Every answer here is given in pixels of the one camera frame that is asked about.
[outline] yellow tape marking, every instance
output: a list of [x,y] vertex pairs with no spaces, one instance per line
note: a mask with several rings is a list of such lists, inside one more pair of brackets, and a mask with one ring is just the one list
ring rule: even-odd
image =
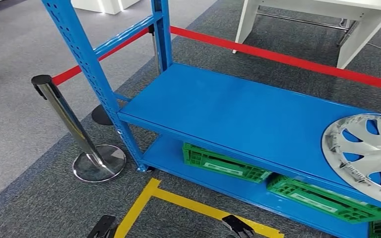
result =
[[116,229],[114,238],[124,238],[129,232],[130,228],[134,224],[135,220],[138,218],[139,214],[144,209],[147,202],[150,200],[154,191],[157,189],[161,180],[151,178],[147,186],[142,190],[139,197],[136,199],[135,203],[132,205],[130,210],[127,212],[126,216],[122,220],[121,224]]
[[[220,221],[223,217],[230,215],[230,213],[228,212],[207,206],[205,204],[190,200],[188,198],[176,195],[168,191],[164,191],[159,188],[156,188],[154,190],[153,196],[163,199],[165,201],[174,203],[181,207],[188,208],[192,211],[204,214],[206,216],[210,216]],[[246,224],[248,224],[249,226],[251,226],[254,229],[254,231],[260,235],[263,235],[269,238],[283,238],[284,237],[284,234],[280,234],[280,231],[277,229],[253,222],[243,217],[239,217],[239,216],[236,216],[236,217],[242,220],[243,222],[245,222]]]

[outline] white desk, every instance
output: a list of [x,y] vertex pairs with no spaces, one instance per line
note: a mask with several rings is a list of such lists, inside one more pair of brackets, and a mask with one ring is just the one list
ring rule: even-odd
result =
[[338,68],[345,68],[381,28],[381,0],[245,0],[237,43],[243,43],[252,31],[260,5],[357,21],[340,48]]
[[88,11],[118,14],[139,0],[71,0],[72,6]]

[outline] shelf upright post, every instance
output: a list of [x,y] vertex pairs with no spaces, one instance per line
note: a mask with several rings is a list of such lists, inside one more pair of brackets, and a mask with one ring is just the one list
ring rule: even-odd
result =
[[103,69],[98,62],[81,23],[69,0],[42,0],[55,22],[56,27],[71,50],[82,72],[93,88],[107,115],[112,120],[115,130],[120,134],[127,146],[139,171],[146,171],[148,166],[143,163],[142,152],[139,149],[132,132],[125,121],[121,121],[117,115],[120,110],[119,103],[104,75]]
[[173,63],[172,44],[170,37],[170,17],[168,0],[151,0],[153,14],[159,12],[162,18],[155,22],[155,39],[158,52],[158,61],[161,72],[167,70]]

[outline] black stanchion base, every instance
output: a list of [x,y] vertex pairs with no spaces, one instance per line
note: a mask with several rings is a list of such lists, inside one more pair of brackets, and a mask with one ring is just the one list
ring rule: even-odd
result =
[[101,104],[93,110],[93,112],[91,113],[91,118],[93,119],[93,121],[100,125],[113,125],[112,120],[110,120],[109,116],[107,115],[106,111],[104,110]]

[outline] black object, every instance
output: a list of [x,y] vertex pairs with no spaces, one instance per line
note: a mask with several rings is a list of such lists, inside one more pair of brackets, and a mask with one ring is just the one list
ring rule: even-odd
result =
[[110,120],[109,116],[107,115],[106,111],[104,110],[101,104],[98,105],[93,110],[93,112],[91,112],[91,118],[93,119],[93,121],[100,125],[113,125],[112,120]]
[[114,216],[103,215],[87,238],[113,238],[115,236],[115,228],[111,228],[111,226],[114,221]]
[[45,95],[39,89],[39,87],[37,85],[48,84],[49,87],[52,89],[53,93],[55,94],[55,96],[57,98],[61,97],[61,94],[60,94],[58,88],[52,82],[52,77],[50,75],[42,74],[42,75],[34,76],[31,79],[31,83],[33,84],[33,86],[36,89],[36,91],[40,94],[40,96],[42,96],[45,100],[47,100],[47,98],[45,97]]
[[254,232],[252,227],[233,215],[223,217],[222,221],[224,225],[237,234],[238,238],[257,237],[257,234]]

